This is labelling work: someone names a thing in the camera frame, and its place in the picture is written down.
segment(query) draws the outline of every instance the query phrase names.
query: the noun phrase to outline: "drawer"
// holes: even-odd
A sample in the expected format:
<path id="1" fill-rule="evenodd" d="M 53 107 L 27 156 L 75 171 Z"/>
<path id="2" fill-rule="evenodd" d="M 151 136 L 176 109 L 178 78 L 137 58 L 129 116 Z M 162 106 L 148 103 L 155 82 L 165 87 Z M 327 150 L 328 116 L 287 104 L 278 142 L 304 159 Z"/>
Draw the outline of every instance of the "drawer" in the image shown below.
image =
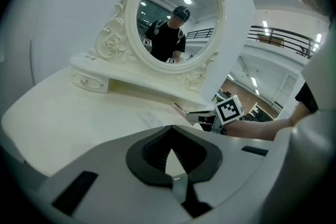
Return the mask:
<path id="1" fill-rule="evenodd" d="M 71 68 L 71 81 L 73 84 L 93 92 L 107 93 L 109 87 L 109 78 L 76 68 Z"/>

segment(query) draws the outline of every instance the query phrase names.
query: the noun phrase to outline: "black sleeve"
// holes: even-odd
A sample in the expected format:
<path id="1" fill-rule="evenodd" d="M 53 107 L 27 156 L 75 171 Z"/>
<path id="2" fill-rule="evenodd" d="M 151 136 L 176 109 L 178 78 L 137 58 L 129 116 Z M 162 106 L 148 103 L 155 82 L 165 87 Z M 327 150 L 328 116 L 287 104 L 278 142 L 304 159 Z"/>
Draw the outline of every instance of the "black sleeve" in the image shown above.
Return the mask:
<path id="1" fill-rule="evenodd" d="M 295 96 L 298 102 L 302 102 L 311 113 L 318 109 L 314 96 L 312 95 L 308 85 L 305 83 L 299 93 Z"/>
<path id="2" fill-rule="evenodd" d="M 148 28 L 148 30 L 145 33 L 145 36 L 147 36 L 148 39 L 152 39 L 153 33 L 154 33 L 154 28 L 155 25 L 158 21 L 155 21 L 152 23 L 152 25 Z"/>
<path id="3" fill-rule="evenodd" d="M 185 35 L 180 39 L 180 42 L 176 44 L 175 50 L 185 52 Z"/>

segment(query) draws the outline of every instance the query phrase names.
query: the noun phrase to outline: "person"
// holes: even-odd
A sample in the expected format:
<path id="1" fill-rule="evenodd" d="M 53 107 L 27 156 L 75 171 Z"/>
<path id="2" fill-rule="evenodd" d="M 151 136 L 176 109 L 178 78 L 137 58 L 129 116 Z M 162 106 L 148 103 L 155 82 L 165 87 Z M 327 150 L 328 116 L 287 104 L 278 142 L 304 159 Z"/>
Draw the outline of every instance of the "person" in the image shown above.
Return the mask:
<path id="1" fill-rule="evenodd" d="M 145 38 L 152 41 L 151 55 L 157 60 L 167 62 L 169 58 L 180 62 L 185 51 L 185 35 L 180 27 L 189 19 L 190 11 L 184 6 L 174 9 L 170 20 L 157 20 L 145 33 Z"/>
<path id="2" fill-rule="evenodd" d="M 328 16 L 331 21 L 334 10 L 329 0 L 299 0 L 316 12 Z M 226 135 L 244 138 L 256 138 L 273 141 L 277 132 L 286 127 L 293 127 L 299 120 L 318 109 L 317 103 L 305 83 L 296 95 L 299 101 L 297 107 L 288 119 L 274 120 L 271 122 L 234 121 L 225 125 Z"/>

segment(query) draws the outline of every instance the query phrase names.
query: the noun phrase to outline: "black t-shirt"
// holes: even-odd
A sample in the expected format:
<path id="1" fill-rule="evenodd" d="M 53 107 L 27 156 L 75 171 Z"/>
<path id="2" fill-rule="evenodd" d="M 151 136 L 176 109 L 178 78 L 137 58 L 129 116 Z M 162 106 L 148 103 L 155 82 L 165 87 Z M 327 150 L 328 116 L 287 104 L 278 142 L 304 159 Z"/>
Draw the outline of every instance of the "black t-shirt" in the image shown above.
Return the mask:
<path id="1" fill-rule="evenodd" d="M 157 60 L 166 62 L 168 58 L 173 57 L 174 51 L 185 51 L 185 35 L 179 41 L 179 28 L 172 29 L 165 22 L 155 30 L 158 21 L 153 22 L 151 27 L 146 31 L 145 35 L 152 40 L 151 55 Z"/>
<path id="2" fill-rule="evenodd" d="M 314 96 L 312 95 L 308 85 L 305 83 L 299 93 L 295 96 L 295 99 L 302 102 L 311 113 L 316 112 L 318 109 Z"/>

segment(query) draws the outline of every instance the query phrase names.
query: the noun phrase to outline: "desk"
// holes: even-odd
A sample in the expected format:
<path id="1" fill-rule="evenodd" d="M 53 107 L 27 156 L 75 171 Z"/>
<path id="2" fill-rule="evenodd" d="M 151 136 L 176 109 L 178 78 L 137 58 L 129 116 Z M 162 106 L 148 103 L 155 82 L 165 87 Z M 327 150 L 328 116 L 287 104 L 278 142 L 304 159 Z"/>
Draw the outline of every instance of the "desk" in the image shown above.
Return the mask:
<path id="1" fill-rule="evenodd" d="M 65 68 L 45 79 L 2 118 L 5 134 L 44 175 L 53 175 L 100 143 L 160 125 L 191 126 L 167 99 L 122 83 L 108 93 L 91 92 L 69 77 Z"/>

